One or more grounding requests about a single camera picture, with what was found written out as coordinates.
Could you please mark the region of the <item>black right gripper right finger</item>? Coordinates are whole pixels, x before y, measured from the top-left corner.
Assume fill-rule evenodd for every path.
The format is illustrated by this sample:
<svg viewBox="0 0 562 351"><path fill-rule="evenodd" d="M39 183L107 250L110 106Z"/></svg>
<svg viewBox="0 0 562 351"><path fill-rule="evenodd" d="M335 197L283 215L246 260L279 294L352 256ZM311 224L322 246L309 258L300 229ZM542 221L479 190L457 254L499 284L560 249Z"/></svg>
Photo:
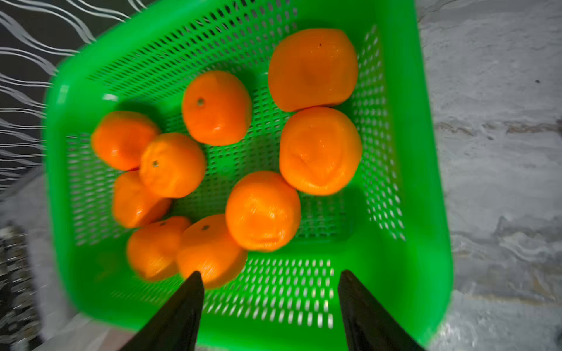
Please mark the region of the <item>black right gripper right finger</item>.
<svg viewBox="0 0 562 351"><path fill-rule="evenodd" d="M338 294L349 350L424 351L351 271L341 273Z"/></svg>

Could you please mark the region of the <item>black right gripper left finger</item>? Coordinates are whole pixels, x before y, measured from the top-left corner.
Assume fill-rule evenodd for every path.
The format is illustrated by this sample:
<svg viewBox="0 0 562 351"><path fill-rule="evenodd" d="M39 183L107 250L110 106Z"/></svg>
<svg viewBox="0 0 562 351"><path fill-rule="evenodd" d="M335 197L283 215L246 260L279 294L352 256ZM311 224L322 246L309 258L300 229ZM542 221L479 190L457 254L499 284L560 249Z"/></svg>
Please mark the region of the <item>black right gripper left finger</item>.
<svg viewBox="0 0 562 351"><path fill-rule="evenodd" d="M196 271L120 350L196 349L204 294L201 274Z"/></svg>

